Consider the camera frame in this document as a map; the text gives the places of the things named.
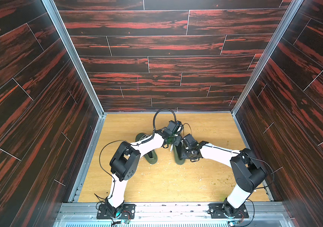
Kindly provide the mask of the green canvas shoe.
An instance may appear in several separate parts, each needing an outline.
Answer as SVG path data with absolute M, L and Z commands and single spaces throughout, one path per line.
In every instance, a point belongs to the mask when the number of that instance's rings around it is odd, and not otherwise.
M 151 135 L 147 135 L 145 133 L 139 133 L 135 138 L 135 142 L 139 143 L 139 141 L 144 141 L 149 137 L 151 137 Z M 143 155 L 143 157 L 150 165 L 154 165 L 157 163 L 158 157 L 154 149 L 147 150 L 146 148 L 137 147 L 137 150 L 140 151 L 140 153 Z
M 182 147 L 174 146 L 173 147 L 174 160 L 176 164 L 183 165 L 185 163 L 185 159 L 182 157 Z

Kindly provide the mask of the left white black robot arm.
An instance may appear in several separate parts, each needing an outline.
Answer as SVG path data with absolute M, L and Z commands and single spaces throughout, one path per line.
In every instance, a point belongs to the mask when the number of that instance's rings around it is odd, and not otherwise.
M 153 132 L 151 136 L 129 143 L 123 141 L 110 161 L 112 184 L 105 199 L 108 214 L 118 217 L 123 210 L 124 194 L 128 180 L 136 173 L 140 158 L 163 146 L 180 144 L 183 126 L 168 126 Z

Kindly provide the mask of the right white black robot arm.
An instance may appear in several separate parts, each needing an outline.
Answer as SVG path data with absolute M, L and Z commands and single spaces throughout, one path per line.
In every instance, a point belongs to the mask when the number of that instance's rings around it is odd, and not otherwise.
M 191 134 L 174 144 L 178 159 L 191 162 L 210 159 L 232 169 L 236 186 L 224 200 L 222 213 L 228 218 L 238 218 L 246 208 L 244 203 L 267 177 L 267 170 L 248 148 L 241 151 L 215 146 L 209 142 L 197 142 Z

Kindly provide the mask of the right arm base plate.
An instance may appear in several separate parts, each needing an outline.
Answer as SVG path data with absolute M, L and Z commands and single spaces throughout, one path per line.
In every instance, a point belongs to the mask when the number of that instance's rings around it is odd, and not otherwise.
M 210 203 L 207 213 L 211 215 L 211 218 L 249 218 L 245 204 L 242 204 L 239 208 L 234 208 L 232 205 L 224 203 Z

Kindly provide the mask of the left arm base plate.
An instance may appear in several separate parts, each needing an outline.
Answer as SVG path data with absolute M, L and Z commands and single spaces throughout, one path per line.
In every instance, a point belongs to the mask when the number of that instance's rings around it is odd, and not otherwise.
M 110 204 L 100 203 L 96 219 L 134 219 L 136 205 L 132 203 L 123 203 L 117 208 Z

